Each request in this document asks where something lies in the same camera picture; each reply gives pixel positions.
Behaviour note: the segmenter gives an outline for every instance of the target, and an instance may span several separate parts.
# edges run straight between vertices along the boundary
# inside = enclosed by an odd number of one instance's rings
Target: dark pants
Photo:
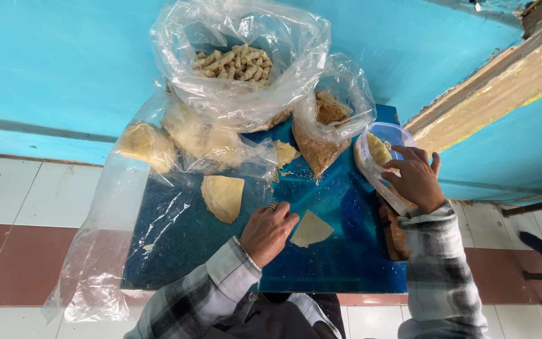
[[[268,301],[274,304],[281,304],[290,297],[291,293],[262,293]],[[314,293],[309,294],[315,302],[319,305],[325,316],[329,321],[336,326],[342,338],[346,338],[344,333],[344,323],[342,322],[342,312],[340,311],[340,302],[338,296],[334,293]]]

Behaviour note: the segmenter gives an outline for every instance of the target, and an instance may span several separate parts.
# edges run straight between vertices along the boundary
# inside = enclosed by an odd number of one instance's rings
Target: blue tabletop
[[[398,124],[394,107],[377,105],[376,121]],[[273,140],[297,144],[290,132],[291,119],[267,132],[245,135],[259,143],[266,137]],[[388,259],[384,234],[378,215],[378,199],[373,188],[358,173],[352,148],[349,147],[324,172],[322,180],[312,180],[311,169],[303,157],[284,166],[282,172],[292,174],[280,177],[274,183],[274,200],[288,201],[291,211],[301,217],[309,209],[326,221],[335,231],[321,243],[308,248],[298,247],[290,242],[285,249],[263,268],[260,291],[306,293],[404,293],[404,263]],[[189,203],[192,211],[205,211],[197,189],[192,189]],[[126,260],[123,288],[158,289],[189,273],[203,264],[231,235],[239,236],[247,215],[238,216],[230,226],[219,227],[207,215],[181,214],[186,222],[173,220],[173,227],[167,222],[153,223],[152,218],[168,208],[165,201],[175,201],[182,194],[173,193],[173,188],[150,178],[146,185],[140,214],[134,231],[134,239]],[[158,243],[148,255],[139,255],[145,240],[156,235]]]

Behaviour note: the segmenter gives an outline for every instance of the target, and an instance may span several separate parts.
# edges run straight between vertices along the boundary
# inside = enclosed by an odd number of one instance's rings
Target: sock
[[[525,243],[528,247],[542,255],[541,238],[528,232],[520,232],[520,240],[522,240],[522,242]]]

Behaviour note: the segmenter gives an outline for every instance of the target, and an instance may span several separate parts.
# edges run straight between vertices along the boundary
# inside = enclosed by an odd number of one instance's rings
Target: right hand
[[[287,202],[272,202],[277,209],[259,207],[248,220],[240,244],[252,261],[262,268],[273,260],[285,247],[285,241],[300,217],[290,213]]]
[[[403,198],[418,206],[418,214],[434,212],[445,202],[443,191],[438,185],[440,156],[432,153],[432,165],[428,163],[428,152],[416,147],[394,145],[392,149],[403,155],[403,160],[391,160],[385,168],[396,168],[394,172],[382,172],[382,178],[389,181]]]

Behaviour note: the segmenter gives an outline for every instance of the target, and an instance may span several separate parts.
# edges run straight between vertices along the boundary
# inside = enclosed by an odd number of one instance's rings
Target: blue wall
[[[332,49],[360,62],[377,102],[402,122],[522,34],[422,0],[284,2],[332,22]],[[163,3],[0,1],[0,119],[119,135],[159,74],[148,31]],[[109,150],[51,138],[0,131],[0,153],[93,162]]]
[[[542,194],[542,98],[440,156],[439,181],[448,197],[511,202]]]

